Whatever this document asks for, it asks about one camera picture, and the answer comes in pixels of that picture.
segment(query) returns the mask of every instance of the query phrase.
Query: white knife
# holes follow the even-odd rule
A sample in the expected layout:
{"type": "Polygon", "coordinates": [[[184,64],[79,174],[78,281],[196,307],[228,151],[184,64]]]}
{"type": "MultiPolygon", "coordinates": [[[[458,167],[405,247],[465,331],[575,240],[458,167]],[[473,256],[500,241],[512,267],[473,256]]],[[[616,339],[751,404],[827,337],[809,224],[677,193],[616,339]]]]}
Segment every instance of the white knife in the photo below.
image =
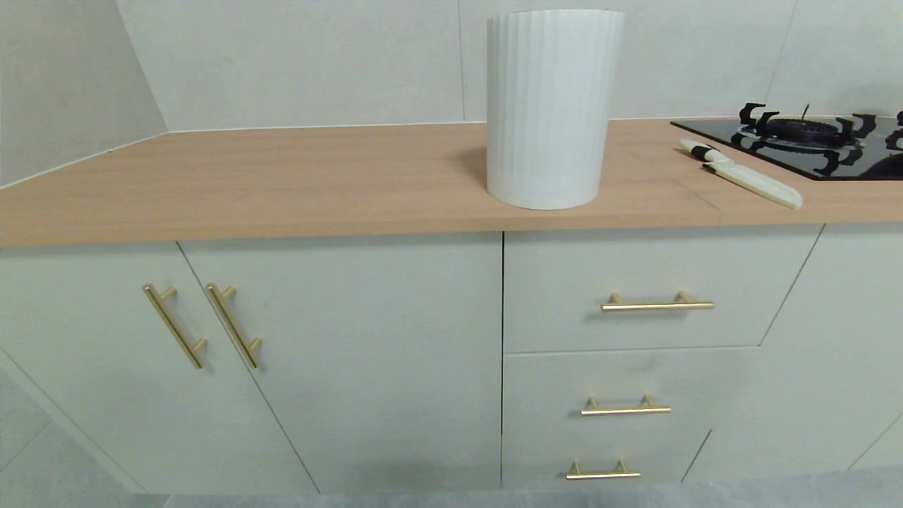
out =
{"type": "Polygon", "coordinates": [[[745,165],[735,163],[714,146],[704,145],[692,139],[681,139],[680,145],[703,161],[704,167],[729,182],[793,209],[803,206],[803,196],[796,189],[745,165]]]}

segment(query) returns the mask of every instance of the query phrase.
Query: floor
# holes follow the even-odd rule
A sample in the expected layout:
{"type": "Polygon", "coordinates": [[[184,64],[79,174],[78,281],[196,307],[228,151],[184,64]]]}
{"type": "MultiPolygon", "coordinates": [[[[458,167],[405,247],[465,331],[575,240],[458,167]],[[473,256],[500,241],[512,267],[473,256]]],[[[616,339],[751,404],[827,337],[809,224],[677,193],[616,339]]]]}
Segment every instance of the floor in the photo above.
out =
{"type": "Polygon", "coordinates": [[[3,508],[883,508],[903,506],[903,466],[707,484],[561,492],[215,497],[130,494],[0,372],[3,508]]]}

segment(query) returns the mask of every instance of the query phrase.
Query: white ribbed vase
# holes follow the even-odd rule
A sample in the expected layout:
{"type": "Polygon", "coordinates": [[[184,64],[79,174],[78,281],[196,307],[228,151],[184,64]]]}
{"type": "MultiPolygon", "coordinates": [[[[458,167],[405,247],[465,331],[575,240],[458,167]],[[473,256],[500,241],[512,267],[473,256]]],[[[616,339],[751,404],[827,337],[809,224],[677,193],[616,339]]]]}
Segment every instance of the white ribbed vase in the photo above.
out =
{"type": "Polygon", "coordinates": [[[489,193],[556,210],[599,193],[624,14],[573,9],[489,19],[489,193]]]}

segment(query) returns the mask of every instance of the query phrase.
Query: gas stove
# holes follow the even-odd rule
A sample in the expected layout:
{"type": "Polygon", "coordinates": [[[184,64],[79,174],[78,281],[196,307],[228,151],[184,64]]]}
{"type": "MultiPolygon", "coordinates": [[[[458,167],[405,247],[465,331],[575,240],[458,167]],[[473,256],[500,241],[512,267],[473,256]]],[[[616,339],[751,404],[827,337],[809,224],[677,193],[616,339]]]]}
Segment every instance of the gas stove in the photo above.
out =
{"type": "Polygon", "coordinates": [[[813,180],[903,180],[903,111],[897,118],[778,118],[750,102],[737,120],[677,120],[673,125],[737,148],[813,180]]]}

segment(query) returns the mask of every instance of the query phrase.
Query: gold handle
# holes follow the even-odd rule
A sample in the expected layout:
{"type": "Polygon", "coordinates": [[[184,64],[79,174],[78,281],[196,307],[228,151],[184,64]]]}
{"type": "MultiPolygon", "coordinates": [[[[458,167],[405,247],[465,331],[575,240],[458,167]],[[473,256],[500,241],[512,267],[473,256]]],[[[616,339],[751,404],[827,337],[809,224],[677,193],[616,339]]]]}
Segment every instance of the gold handle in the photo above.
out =
{"type": "Polygon", "coordinates": [[[614,471],[602,471],[599,473],[584,473],[580,470],[580,463],[574,461],[571,471],[565,478],[568,480],[601,480],[604,478],[639,478],[639,471],[628,471],[623,460],[618,461],[618,469],[614,471]]]}
{"type": "Polygon", "coordinates": [[[194,365],[195,369],[202,369],[204,365],[200,362],[200,358],[198,358],[198,351],[200,351],[205,345],[207,345],[207,338],[201,337],[198,343],[194,344],[193,346],[188,345],[186,333],[182,330],[179,322],[176,321],[174,317],[172,317],[169,309],[167,309],[166,305],[163,303],[166,298],[175,295],[175,286],[163,291],[162,294],[157,293],[157,289],[153,284],[145,285],[143,287],[143,290],[144,294],[147,295],[147,299],[151,301],[154,309],[156,309],[157,314],[160,315],[160,317],[163,319],[163,322],[166,323],[166,327],[170,329],[170,332],[172,332],[172,336],[175,337],[176,342],[179,343],[179,346],[181,346],[182,350],[185,351],[185,355],[188,356],[189,360],[191,360],[191,364],[194,365]]]}
{"type": "Polygon", "coordinates": [[[207,293],[210,295],[210,300],[213,301],[213,306],[216,307],[223,323],[226,324],[228,334],[232,337],[232,341],[235,342],[235,346],[241,351],[242,356],[245,357],[245,362],[247,362],[248,366],[252,369],[256,369],[257,360],[254,359],[253,353],[260,347],[263,339],[257,337],[251,345],[247,345],[245,336],[241,333],[241,328],[236,325],[236,320],[232,316],[232,312],[228,309],[228,304],[226,303],[226,299],[235,295],[235,292],[236,289],[232,286],[227,287],[225,291],[220,293],[216,284],[207,285],[207,293]]]}
{"type": "Polygon", "coordinates": [[[711,300],[693,300],[682,289],[677,292],[673,302],[639,302],[628,304],[616,291],[611,294],[609,303],[602,304],[602,312],[624,312],[629,310],[709,310],[715,308],[711,300]]]}
{"type": "Polygon", "coordinates": [[[635,408],[600,408],[596,404],[596,398],[590,397],[586,402],[586,407],[580,411],[580,415],[584,417],[595,417],[601,415],[633,415],[647,413],[670,413],[671,406],[657,406],[652,396],[648,393],[643,395],[643,402],[635,408]]]}

